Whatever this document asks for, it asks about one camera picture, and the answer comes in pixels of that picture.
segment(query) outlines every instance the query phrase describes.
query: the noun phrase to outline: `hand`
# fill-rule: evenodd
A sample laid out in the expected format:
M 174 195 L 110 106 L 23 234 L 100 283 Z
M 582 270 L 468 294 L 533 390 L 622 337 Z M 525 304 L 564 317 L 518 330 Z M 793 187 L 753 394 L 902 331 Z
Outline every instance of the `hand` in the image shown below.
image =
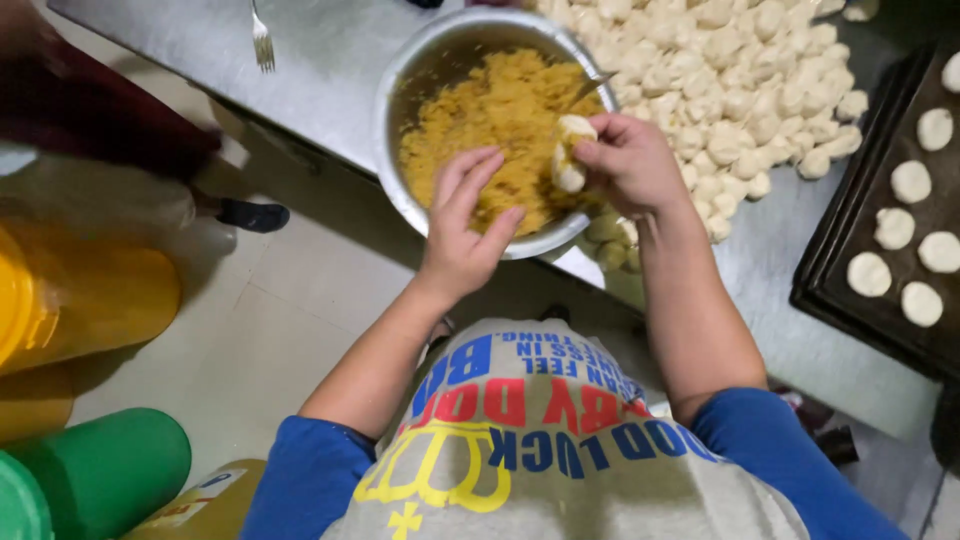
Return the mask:
M 690 204 L 673 150 L 656 126 L 612 112 L 589 122 L 600 141 L 580 141 L 573 156 L 590 169 L 590 182 L 617 211 L 637 220 L 647 212 Z
M 523 220 L 523 207 L 513 207 L 482 236 L 469 228 L 480 190 L 502 164 L 503 154 L 488 146 L 454 156 L 437 173 L 426 253 L 414 281 L 449 307 L 490 280 Z
M 48 59 L 60 40 L 31 0 L 0 0 L 0 61 Z

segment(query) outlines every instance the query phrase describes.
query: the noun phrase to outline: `stainless steel bowl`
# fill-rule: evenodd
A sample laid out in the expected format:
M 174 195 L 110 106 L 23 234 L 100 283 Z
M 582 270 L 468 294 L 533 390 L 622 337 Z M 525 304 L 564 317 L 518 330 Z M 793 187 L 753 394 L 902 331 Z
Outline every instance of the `stainless steel bowl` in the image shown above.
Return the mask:
M 469 8 L 433 21 L 407 41 L 387 66 L 373 104 L 377 172 L 396 209 L 424 236 L 426 210 L 400 173 L 398 149 L 403 130 L 418 124 L 417 112 L 424 97 L 465 80 L 489 53 L 519 47 L 537 49 L 559 61 L 576 61 L 590 77 L 600 71 L 587 49 L 563 28 L 532 13 L 502 8 Z M 597 91 L 604 107 L 616 110 L 610 87 L 604 85 Z M 503 258 L 528 258 L 550 251 L 588 223 L 582 212 L 573 212 L 561 222 L 515 239 Z

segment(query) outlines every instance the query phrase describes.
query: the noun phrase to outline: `black baking tray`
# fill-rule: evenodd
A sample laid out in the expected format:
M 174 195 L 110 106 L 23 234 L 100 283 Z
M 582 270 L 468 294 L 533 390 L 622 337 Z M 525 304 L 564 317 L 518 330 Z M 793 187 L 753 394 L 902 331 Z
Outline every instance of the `black baking tray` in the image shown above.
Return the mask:
M 936 379 L 960 380 L 960 274 L 935 274 L 917 257 L 921 240 L 934 231 L 960 234 L 960 136 L 928 153 L 917 143 L 920 115 L 946 107 L 960 118 L 960 96 L 943 88 L 941 72 L 955 43 L 931 43 L 893 66 L 875 97 L 864 144 L 853 157 L 794 277 L 790 301 L 799 309 Z M 915 205 L 894 198 L 890 174 L 906 160 L 921 160 L 933 192 Z M 873 239 L 876 212 L 907 208 L 917 222 L 910 243 L 883 250 Z M 880 255 L 894 282 L 882 297 L 865 298 L 847 284 L 847 266 L 863 251 Z M 930 284 L 944 299 L 944 315 L 929 329 L 907 321 L 900 293 L 912 281 Z

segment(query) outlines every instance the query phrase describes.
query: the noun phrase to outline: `forearm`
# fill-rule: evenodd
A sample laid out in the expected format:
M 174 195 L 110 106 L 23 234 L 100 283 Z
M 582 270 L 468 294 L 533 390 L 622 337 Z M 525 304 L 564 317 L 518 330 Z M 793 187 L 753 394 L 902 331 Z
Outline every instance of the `forearm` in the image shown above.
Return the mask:
M 374 439 L 382 436 L 427 337 L 451 307 L 414 278 L 317 386 L 299 415 L 343 424 Z
M 727 388 L 766 388 L 763 358 L 693 206 L 647 214 L 637 229 L 651 346 L 674 418 L 689 425 L 700 405 Z

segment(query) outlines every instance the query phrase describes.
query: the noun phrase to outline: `yellow container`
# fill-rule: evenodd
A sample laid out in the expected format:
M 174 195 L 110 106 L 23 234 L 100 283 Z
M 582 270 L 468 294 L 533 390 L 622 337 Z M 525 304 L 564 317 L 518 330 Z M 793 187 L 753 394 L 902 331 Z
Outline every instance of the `yellow container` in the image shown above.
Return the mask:
M 154 338 L 179 307 L 157 250 L 0 219 L 0 375 Z
M 234 540 L 266 467 L 263 459 L 228 463 L 120 540 Z
M 0 446 L 62 430 L 72 410 L 73 387 L 61 365 L 0 377 Z

